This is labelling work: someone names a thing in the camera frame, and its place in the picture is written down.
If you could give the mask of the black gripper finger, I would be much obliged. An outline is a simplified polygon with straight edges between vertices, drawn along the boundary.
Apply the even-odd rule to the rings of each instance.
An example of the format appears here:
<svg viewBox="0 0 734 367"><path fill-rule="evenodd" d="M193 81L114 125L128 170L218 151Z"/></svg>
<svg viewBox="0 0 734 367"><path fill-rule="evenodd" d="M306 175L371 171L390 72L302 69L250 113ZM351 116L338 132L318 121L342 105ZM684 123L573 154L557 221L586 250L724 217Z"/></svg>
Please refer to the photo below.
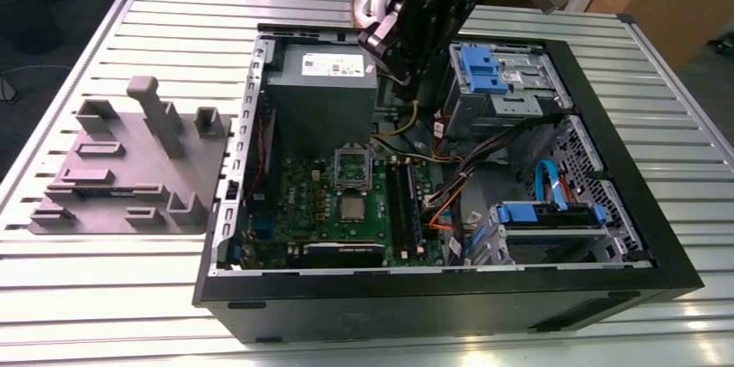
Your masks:
<svg viewBox="0 0 734 367"><path fill-rule="evenodd" d="M375 65L402 86L413 81L414 57L399 28L399 13L391 11L359 34L358 44L370 53Z"/></svg>
<svg viewBox="0 0 734 367"><path fill-rule="evenodd" d="M459 32L477 0L405 0L397 13L393 78L399 99L415 99L434 57Z"/></svg>

